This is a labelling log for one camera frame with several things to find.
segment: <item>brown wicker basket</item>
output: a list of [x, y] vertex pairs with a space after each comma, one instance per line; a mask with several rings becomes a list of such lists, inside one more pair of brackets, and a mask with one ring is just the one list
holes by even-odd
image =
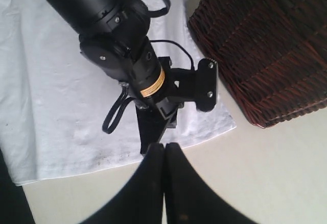
[[247, 119], [327, 106], [327, 0], [201, 0], [189, 26]]

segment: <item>orange label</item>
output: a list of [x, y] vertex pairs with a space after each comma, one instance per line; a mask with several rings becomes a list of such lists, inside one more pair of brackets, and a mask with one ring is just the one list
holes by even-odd
[[141, 95], [143, 97], [148, 97], [148, 96], [153, 95], [154, 93], [156, 93], [162, 87], [164, 81], [165, 81], [165, 72], [161, 68], [161, 73], [160, 73], [159, 78], [157, 79], [157, 81], [154, 82], [153, 85], [151, 85], [149, 88], [141, 90]]

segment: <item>floor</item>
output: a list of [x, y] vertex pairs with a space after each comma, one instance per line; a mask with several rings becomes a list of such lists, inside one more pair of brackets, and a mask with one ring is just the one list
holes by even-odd
[[[189, 15], [198, 2], [189, 1]], [[197, 172], [258, 223], [325, 224], [327, 109], [262, 130], [247, 122], [223, 86], [220, 93], [238, 127], [184, 150]], [[26, 186], [36, 223], [78, 223], [111, 199], [136, 167]]]

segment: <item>white cloth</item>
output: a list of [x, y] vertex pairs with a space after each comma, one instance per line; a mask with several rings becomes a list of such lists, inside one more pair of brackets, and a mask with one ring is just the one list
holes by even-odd
[[[163, 6], [144, 1], [152, 10]], [[167, 16], [152, 20], [149, 37], [177, 41], [199, 61], [186, 27], [186, 0], [171, 2]], [[158, 56], [171, 56], [174, 67], [190, 67], [177, 47], [154, 48]], [[133, 105], [113, 134], [102, 132], [121, 88], [79, 51], [78, 35], [45, 0], [0, 0], [0, 148], [17, 185], [142, 159]], [[223, 105], [200, 113], [193, 103], [179, 111], [177, 123], [163, 143], [191, 146], [236, 126]]]

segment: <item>wicker basket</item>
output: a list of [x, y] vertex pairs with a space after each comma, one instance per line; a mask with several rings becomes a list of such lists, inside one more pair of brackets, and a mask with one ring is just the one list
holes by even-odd
[[327, 106], [327, 0], [202, 0], [189, 26], [247, 119]]

